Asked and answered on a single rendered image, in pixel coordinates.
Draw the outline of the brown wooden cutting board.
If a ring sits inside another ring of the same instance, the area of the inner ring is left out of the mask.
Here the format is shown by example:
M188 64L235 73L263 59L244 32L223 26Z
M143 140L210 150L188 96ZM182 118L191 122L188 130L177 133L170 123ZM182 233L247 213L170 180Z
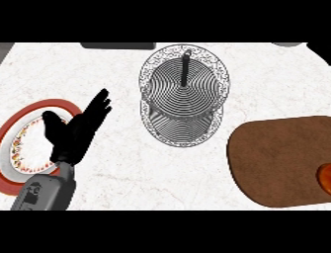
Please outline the brown wooden cutting board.
M319 166L331 163L331 117L241 124L226 156L240 190L257 204L287 208L331 203L316 181Z

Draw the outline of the dark grey flat appliance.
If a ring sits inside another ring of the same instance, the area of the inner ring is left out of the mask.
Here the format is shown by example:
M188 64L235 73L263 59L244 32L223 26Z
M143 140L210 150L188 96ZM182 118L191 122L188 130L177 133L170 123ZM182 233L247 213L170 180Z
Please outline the dark grey flat appliance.
M84 48L93 49L155 49L155 42L81 42Z

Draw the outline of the red rimmed patterned plate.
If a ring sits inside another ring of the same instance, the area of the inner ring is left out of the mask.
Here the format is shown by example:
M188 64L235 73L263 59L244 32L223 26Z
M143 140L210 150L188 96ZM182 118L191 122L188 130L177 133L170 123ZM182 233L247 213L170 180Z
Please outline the red rimmed patterned plate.
M13 151L15 139L25 126L40 118L43 111L50 109L55 109L67 122L81 113L68 100L46 99L28 105L0 127L0 193L9 196L19 194L24 183L33 176L15 167L15 162L19 160L18 152Z

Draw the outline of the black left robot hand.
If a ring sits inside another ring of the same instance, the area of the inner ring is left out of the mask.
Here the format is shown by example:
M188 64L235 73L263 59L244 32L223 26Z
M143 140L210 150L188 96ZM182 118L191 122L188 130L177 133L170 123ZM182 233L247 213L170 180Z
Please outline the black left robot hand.
M65 124L52 111L43 112L46 139L53 145L50 162L75 165L84 156L95 133L111 112L108 90L102 89L86 110Z

